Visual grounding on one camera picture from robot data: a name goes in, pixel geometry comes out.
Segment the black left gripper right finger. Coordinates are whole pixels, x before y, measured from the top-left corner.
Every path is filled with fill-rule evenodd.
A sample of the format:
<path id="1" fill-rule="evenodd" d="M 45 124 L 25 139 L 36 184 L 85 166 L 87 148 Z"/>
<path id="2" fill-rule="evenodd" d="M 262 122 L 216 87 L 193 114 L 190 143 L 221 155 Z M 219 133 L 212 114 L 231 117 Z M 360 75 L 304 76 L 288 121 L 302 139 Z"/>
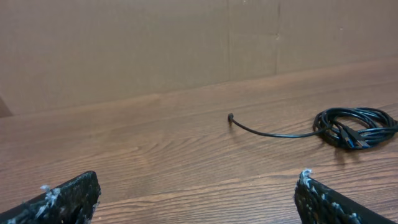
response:
<path id="1" fill-rule="evenodd" d="M 303 224 L 394 224 L 310 177 L 303 170 L 295 186 L 294 202 Z"/>

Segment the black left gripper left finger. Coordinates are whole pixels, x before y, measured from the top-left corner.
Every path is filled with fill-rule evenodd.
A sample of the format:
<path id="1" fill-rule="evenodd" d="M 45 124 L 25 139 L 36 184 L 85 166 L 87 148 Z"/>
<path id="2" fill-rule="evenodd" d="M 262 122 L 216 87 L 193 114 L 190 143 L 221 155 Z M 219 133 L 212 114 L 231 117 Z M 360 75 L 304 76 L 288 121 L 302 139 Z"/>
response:
<path id="1" fill-rule="evenodd" d="M 91 223 L 101 195 L 96 172 L 89 170 L 55 188 L 41 189 L 41 195 L 3 212 L 1 223 Z"/>

